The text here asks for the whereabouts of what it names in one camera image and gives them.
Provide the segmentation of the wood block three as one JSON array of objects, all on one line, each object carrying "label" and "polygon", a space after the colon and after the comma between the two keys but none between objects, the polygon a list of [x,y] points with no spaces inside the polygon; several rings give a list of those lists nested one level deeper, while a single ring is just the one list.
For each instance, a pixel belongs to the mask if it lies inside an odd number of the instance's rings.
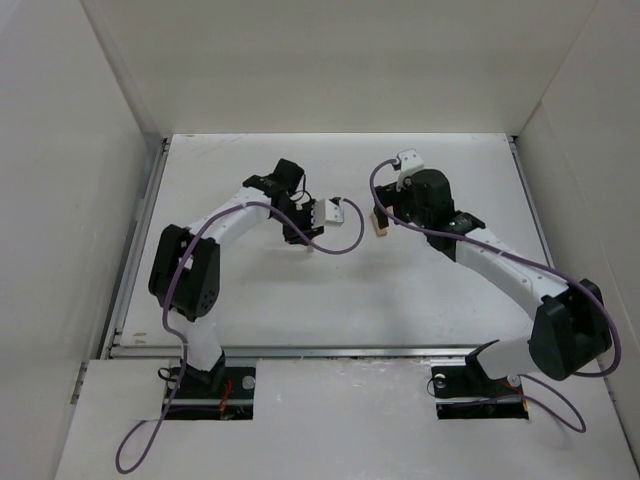
[{"label": "wood block three", "polygon": [[370,221],[373,231],[378,238],[385,237],[388,234],[387,228],[383,228],[374,212],[370,214]]}]

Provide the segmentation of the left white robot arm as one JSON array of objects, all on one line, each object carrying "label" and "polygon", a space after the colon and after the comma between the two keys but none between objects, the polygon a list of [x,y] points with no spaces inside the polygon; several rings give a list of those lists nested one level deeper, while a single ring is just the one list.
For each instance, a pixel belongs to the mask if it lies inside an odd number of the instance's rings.
[{"label": "left white robot arm", "polygon": [[180,387],[214,394],[225,381],[225,354],[208,317],[220,293],[221,254],[242,235],[284,214],[284,241],[307,245],[324,232],[313,226],[315,201],[297,204],[294,196],[306,180],[302,167],[281,159],[273,172],[253,175],[222,207],[203,219],[181,227],[170,224],[161,233],[148,289],[161,308],[165,330],[187,348]]}]

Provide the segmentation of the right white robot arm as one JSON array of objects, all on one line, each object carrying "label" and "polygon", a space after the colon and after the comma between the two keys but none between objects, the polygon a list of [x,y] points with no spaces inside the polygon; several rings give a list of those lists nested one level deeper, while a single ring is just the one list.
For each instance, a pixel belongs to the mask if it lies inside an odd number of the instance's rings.
[{"label": "right white robot arm", "polygon": [[500,382],[530,373],[563,381],[613,353],[604,375],[621,362],[621,342],[599,287],[576,281],[547,265],[521,257],[476,216],[456,209],[447,177],[420,169],[400,183],[369,185],[381,229],[395,223],[423,234],[454,263],[493,284],[529,317],[531,328],[512,340],[491,340],[467,354],[461,366],[436,369],[444,398],[493,396]]}]

